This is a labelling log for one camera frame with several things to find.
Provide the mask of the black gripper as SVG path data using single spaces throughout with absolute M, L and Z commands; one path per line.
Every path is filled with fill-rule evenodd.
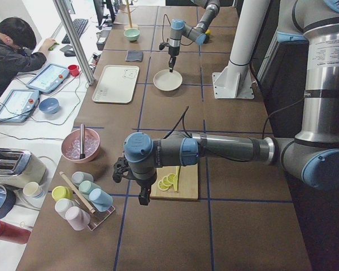
M 140 205 L 148 205 L 150 203 L 151 187 L 153 183 L 148 180 L 139 180 L 136 181 L 136 183 L 140 186 L 140 193 L 138 195 Z
M 170 55 L 170 59 L 169 59 L 169 62 L 168 62 L 169 72 L 173 72 L 173 69 L 174 69 L 175 63 L 176 63 L 176 57 L 179 55 L 179 52 L 180 52 L 179 47 L 170 46 L 168 48 L 168 53 Z

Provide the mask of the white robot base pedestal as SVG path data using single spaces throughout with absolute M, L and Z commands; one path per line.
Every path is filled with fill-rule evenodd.
M 221 72 L 212 74 L 216 99 L 254 98 L 249 64 L 270 2 L 243 2 L 228 65 Z

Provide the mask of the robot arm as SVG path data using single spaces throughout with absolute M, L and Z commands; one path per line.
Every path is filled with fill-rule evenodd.
M 208 30 L 211 22 L 217 17 L 220 11 L 220 1 L 208 0 L 208 1 L 192 1 L 193 4 L 200 6 L 205 9 L 205 13 L 197 23 L 195 27 L 188 25 L 184 20 L 173 19 L 171 23 L 171 31 L 169 40 L 165 46 L 168 47 L 169 54 L 169 72 L 174 71 L 176 58 L 180 52 L 181 39 L 186 37 L 198 46 L 204 44 L 206 39 L 205 32 Z
M 172 130 L 162 139 L 143 132 L 124 141 L 113 180 L 134 180 L 148 205 L 157 169 L 187 166 L 204 156 L 274 164 L 319 189 L 339 187 L 339 1 L 281 1 L 279 42 L 308 41 L 301 131 L 294 138 L 240 138 Z

